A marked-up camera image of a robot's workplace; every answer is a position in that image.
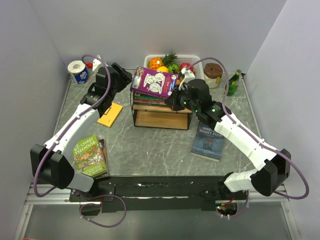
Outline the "purple back-cover Treehouse book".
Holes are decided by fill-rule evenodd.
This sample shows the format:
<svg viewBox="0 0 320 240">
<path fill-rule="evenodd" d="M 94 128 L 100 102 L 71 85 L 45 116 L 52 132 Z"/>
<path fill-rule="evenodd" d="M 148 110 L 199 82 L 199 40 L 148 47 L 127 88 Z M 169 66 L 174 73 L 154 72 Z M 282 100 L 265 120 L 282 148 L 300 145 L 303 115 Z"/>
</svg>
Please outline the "purple back-cover Treehouse book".
<svg viewBox="0 0 320 240">
<path fill-rule="evenodd" d="M 178 75 L 138 66 L 130 91 L 160 99 L 167 99 L 174 91 Z"/>
</svg>

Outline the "green back-cover Treehouse book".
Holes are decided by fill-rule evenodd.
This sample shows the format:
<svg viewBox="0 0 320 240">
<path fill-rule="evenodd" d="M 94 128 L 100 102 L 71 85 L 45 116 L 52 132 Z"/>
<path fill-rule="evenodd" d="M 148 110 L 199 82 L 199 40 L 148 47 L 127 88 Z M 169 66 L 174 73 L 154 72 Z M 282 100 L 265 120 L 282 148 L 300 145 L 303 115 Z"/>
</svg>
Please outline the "green back-cover Treehouse book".
<svg viewBox="0 0 320 240">
<path fill-rule="evenodd" d="M 145 95 L 145 94 L 141 94 L 141 93 L 137 93 L 137 92 L 133 93 L 133 98 L 134 99 L 145 99 L 145 100 L 151 100 L 151 101 L 163 101 L 163 102 L 166 100 L 166 98 Z"/>
</svg>

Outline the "red 13-Storey Treehouse book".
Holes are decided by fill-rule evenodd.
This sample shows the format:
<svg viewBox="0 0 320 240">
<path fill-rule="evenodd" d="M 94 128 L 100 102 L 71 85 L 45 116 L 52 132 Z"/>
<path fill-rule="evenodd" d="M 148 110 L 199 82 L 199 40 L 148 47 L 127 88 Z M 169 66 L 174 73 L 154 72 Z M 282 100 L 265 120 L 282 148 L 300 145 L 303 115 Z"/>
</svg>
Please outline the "red 13-Storey Treehouse book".
<svg viewBox="0 0 320 240">
<path fill-rule="evenodd" d="M 147 99 L 136 99 L 136 98 L 133 99 L 133 102 L 165 104 L 164 101 L 147 100 Z"/>
</svg>

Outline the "Little Women floral book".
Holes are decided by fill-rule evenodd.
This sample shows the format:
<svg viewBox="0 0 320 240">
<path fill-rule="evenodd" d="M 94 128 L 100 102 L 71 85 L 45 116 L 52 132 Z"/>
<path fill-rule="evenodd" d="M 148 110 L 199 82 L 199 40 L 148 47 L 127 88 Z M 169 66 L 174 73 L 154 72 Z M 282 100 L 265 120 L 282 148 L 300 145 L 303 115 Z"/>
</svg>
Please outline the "Little Women floral book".
<svg viewBox="0 0 320 240">
<path fill-rule="evenodd" d="M 170 106 L 166 104 L 158 104 L 152 102 L 134 102 L 133 106 L 150 106 L 150 107 L 160 107 L 160 108 L 170 108 Z"/>
</svg>

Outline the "green 65-Storey Treehouse book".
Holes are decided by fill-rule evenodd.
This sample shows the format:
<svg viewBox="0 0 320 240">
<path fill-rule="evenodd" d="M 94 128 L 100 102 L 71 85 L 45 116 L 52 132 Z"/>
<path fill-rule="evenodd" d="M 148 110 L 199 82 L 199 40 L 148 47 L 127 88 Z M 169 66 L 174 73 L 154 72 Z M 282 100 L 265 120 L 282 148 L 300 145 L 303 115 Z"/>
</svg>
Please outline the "green 65-Storey Treehouse book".
<svg viewBox="0 0 320 240">
<path fill-rule="evenodd" d="M 73 159 L 74 167 L 79 173 L 93 178 L 108 173 L 100 142 L 95 135 L 76 144 L 73 149 Z"/>
</svg>

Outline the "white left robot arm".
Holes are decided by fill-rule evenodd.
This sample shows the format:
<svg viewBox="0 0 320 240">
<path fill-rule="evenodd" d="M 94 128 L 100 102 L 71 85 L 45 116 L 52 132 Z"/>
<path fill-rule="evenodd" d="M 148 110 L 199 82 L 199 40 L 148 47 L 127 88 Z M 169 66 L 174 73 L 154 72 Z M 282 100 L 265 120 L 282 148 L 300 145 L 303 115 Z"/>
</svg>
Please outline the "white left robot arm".
<svg viewBox="0 0 320 240">
<path fill-rule="evenodd" d="M 34 181 L 44 181 L 55 188 L 75 189 L 88 201 L 99 195 L 99 182 L 72 166 L 73 150 L 88 128 L 111 107 L 115 95 L 133 80 L 132 74 L 113 63 L 102 66 L 82 97 L 74 114 L 50 140 L 35 144 L 30 150 Z"/>
</svg>

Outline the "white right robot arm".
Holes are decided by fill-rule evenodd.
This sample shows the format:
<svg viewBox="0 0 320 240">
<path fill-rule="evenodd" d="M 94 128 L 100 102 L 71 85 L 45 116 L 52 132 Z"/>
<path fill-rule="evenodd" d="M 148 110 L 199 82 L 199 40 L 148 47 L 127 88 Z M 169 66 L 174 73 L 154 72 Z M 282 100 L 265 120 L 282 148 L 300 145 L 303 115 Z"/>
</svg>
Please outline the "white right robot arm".
<svg viewBox="0 0 320 240">
<path fill-rule="evenodd" d="M 239 191 L 255 190 L 269 197 L 289 177 L 290 166 L 286 161 L 290 153 L 266 144 L 244 126 L 231 110 L 221 102 L 212 100 L 208 85 L 203 79 L 183 83 L 174 87 L 164 101 L 173 111 L 188 109 L 195 112 L 199 121 L 228 139 L 253 164 L 254 169 L 245 172 L 231 172 L 224 177 L 218 193 L 223 199 L 230 199 Z"/>
</svg>

